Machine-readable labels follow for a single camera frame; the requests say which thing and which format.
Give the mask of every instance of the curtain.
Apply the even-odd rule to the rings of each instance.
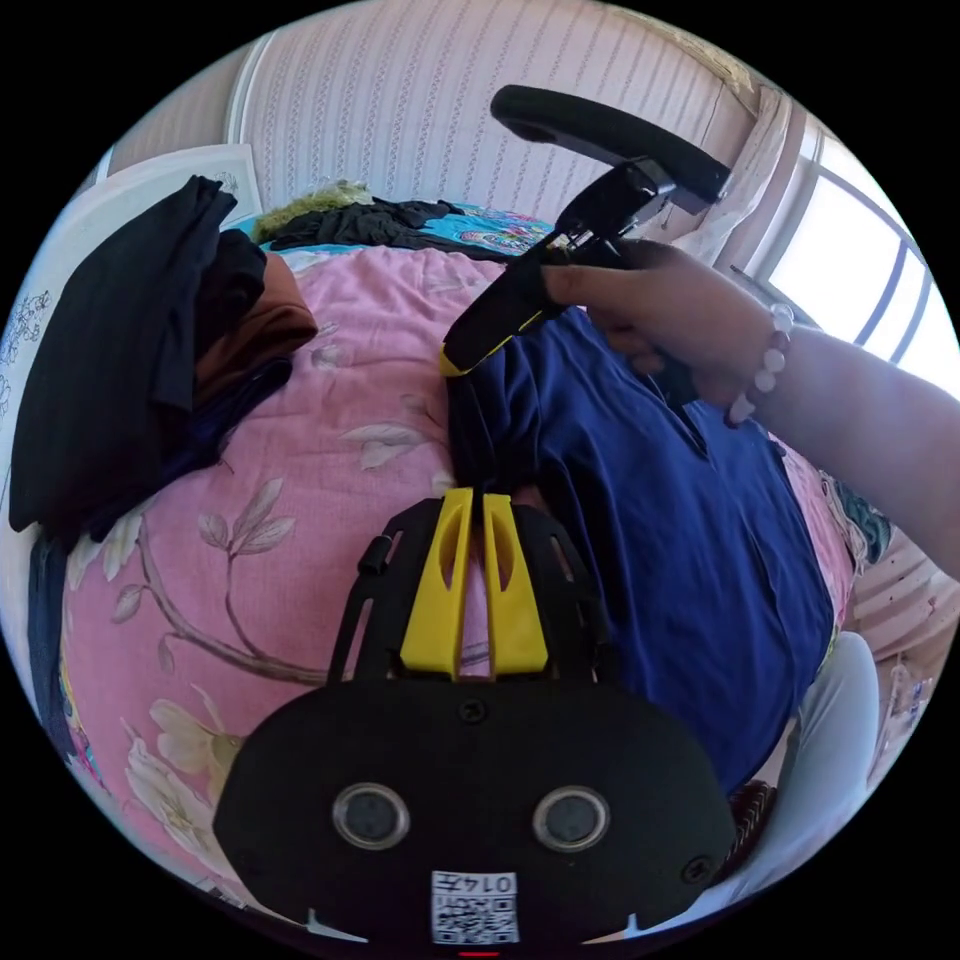
[[[761,84],[757,122],[733,165],[727,195],[707,211],[696,230],[674,240],[675,246],[704,263],[716,262],[730,234],[757,208],[770,183],[787,139],[792,106],[782,91]]]

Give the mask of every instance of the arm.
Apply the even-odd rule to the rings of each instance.
[[[712,268],[632,241],[641,269],[547,268],[557,303],[582,304],[641,373],[657,347],[691,368],[700,396],[728,406],[760,369],[764,307]],[[755,419],[844,481],[960,579],[960,403],[866,350],[795,327],[786,369]]]
[[[795,328],[756,419],[960,579],[960,403],[866,350]]]

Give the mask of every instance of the brown clothing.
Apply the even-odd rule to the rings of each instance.
[[[317,334],[313,314],[283,258],[267,254],[263,296],[237,324],[197,361],[194,406],[200,406],[251,370],[274,357],[293,353]]]

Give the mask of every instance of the leg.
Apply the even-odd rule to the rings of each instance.
[[[880,723],[873,656],[863,637],[841,633],[833,655],[800,704],[776,804],[756,851],[736,880],[735,900],[805,863],[867,798]]]

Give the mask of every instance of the pink beaded bracelet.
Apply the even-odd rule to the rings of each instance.
[[[782,373],[787,365],[790,334],[793,331],[793,311],[785,303],[776,303],[770,308],[770,315],[773,317],[773,334],[770,345],[763,354],[763,366],[750,386],[733,401],[724,416],[724,423],[734,430],[753,416],[766,394],[773,392],[777,385],[777,374]]]

